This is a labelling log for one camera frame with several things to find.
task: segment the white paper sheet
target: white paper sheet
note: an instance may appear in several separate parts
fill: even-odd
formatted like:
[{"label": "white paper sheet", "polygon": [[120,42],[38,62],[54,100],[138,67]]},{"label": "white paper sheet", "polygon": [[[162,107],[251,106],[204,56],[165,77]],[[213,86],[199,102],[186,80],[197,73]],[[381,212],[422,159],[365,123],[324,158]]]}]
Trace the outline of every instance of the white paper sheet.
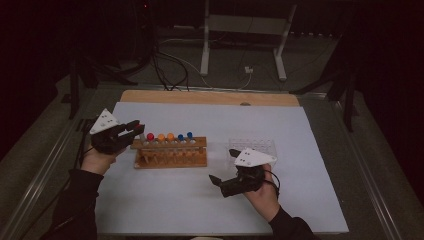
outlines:
[{"label": "white paper sheet", "polygon": [[271,228],[243,195],[223,198],[209,174],[235,177],[227,160],[230,138],[273,139],[281,182],[280,204],[314,232],[347,232],[332,183],[302,107],[117,103],[121,122],[140,120],[145,133],[206,136],[205,168],[134,169],[127,149],[100,186],[99,233],[159,235],[245,235]]}]

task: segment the white bracket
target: white bracket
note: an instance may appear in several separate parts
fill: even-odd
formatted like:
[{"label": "white bracket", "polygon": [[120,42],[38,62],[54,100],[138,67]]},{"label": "white bracket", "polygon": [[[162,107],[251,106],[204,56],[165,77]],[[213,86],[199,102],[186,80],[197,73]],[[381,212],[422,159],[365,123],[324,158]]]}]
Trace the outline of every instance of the white bracket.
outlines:
[{"label": "white bracket", "polygon": [[105,108],[91,128],[90,134],[93,135],[117,125],[119,121]]},{"label": "white bracket", "polygon": [[275,162],[277,162],[277,158],[274,156],[258,152],[251,148],[245,148],[238,155],[234,164],[242,167],[255,167],[268,163],[273,167]]}]

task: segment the metal frame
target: metal frame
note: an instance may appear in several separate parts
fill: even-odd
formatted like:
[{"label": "metal frame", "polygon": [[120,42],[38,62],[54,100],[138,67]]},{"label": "metal frame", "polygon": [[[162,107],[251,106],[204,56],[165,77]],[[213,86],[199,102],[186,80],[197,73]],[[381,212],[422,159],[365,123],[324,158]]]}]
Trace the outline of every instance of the metal frame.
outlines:
[{"label": "metal frame", "polygon": [[281,35],[280,45],[273,50],[278,79],[287,80],[281,54],[290,32],[291,23],[296,12],[297,5],[292,5],[287,18],[257,18],[214,15],[209,13],[209,0],[205,0],[205,27],[203,39],[202,62],[200,75],[207,76],[209,70],[209,31],[261,33]]}]

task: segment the black sleeve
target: black sleeve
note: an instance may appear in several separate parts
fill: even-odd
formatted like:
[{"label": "black sleeve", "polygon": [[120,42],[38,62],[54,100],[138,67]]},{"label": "black sleeve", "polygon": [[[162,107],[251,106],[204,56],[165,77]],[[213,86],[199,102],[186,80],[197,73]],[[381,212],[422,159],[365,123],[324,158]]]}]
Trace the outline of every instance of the black sleeve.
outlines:
[{"label": "black sleeve", "polygon": [[292,218],[281,207],[277,215],[269,222],[274,237],[284,240],[309,240],[319,239],[315,236],[308,224],[301,218]]},{"label": "black sleeve", "polygon": [[103,176],[76,169],[69,174],[69,187],[60,194],[52,225],[41,239],[97,239],[94,209]]}]

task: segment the hand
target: hand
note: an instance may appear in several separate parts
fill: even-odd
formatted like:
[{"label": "hand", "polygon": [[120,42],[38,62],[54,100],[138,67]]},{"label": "hand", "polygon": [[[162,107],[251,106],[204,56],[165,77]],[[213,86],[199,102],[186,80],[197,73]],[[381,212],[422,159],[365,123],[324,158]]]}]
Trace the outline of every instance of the hand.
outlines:
[{"label": "hand", "polygon": [[110,168],[110,165],[116,162],[116,157],[125,151],[125,148],[114,154],[104,154],[98,152],[95,148],[88,146],[90,149],[84,156],[81,170],[104,175]]},{"label": "hand", "polygon": [[[265,180],[274,182],[271,173],[268,172],[271,171],[271,166],[265,164],[263,168],[265,170]],[[267,222],[270,222],[280,210],[275,188],[269,183],[264,182],[262,187],[256,192],[246,192],[244,196],[246,196],[256,211],[265,218]]]}]

